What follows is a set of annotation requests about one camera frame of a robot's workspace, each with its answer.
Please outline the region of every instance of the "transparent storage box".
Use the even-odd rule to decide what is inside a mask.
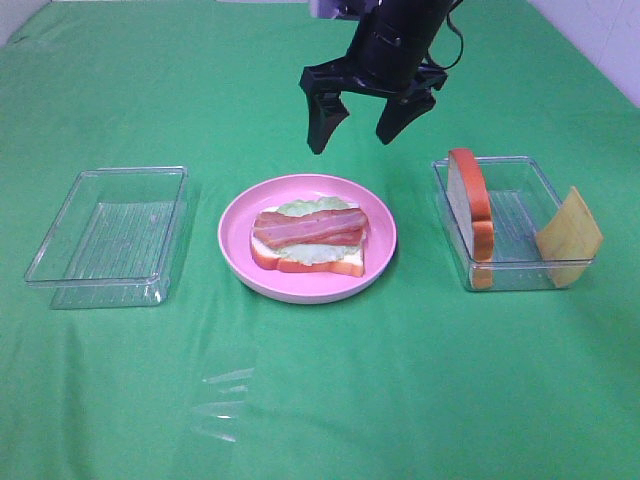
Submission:
[[[179,275],[187,169],[81,172],[26,274],[51,308],[152,306]]]
[[[558,288],[552,281],[555,269],[582,271],[593,262],[593,258],[548,261],[541,257],[535,235],[551,221],[562,202],[534,160],[526,156],[477,160],[489,191],[494,223],[491,262],[473,260],[465,245],[447,197],[448,159],[432,164],[437,183],[437,208],[467,290],[555,289]],[[471,279],[486,274],[492,277],[491,286],[475,288]]]

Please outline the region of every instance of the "robotic arm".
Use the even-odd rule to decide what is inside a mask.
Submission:
[[[304,67],[300,87],[307,95],[307,143],[322,153],[331,134],[349,112],[342,91],[386,98],[376,134],[385,145],[414,119],[431,110],[431,89],[440,90],[445,69],[429,58],[438,29],[461,0],[343,0],[339,14],[358,18],[347,53]]]

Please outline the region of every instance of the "bacon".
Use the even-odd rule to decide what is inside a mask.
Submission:
[[[320,210],[301,217],[260,212],[253,234],[269,248],[298,243],[359,245],[366,225],[367,216],[360,208]]]

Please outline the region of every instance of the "white bread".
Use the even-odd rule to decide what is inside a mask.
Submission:
[[[471,257],[476,262],[490,262],[495,238],[489,193],[471,150],[455,148],[449,152],[447,178],[447,197]],[[489,269],[474,268],[470,281],[473,288],[490,288],[493,275]]]
[[[278,207],[266,208],[264,211],[275,211]],[[347,253],[339,260],[318,262],[312,264],[301,263],[278,254],[262,241],[251,235],[251,257],[256,264],[265,270],[278,270],[285,273],[313,273],[330,272],[341,275],[361,277],[364,275],[364,240],[355,252]]]

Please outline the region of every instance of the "green tablecloth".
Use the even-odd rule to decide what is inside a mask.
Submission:
[[[353,22],[305,5],[51,3],[13,36],[0,477],[640,476],[640,112],[523,0],[466,2],[455,19],[465,55],[435,110],[385,147],[383,102],[344,94],[351,116],[321,156],[297,82],[344,53]],[[456,48],[443,30],[433,53]],[[429,171],[456,146],[531,155],[561,196],[579,187],[605,243],[572,289],[462,289]],[[200,198],[166,303],[54,311],[24,285],[79,171],[175,164]],[[288,305],[227,267],[224,208],[297,172],[352,179],[392,210],[396,255],[361,294]]]

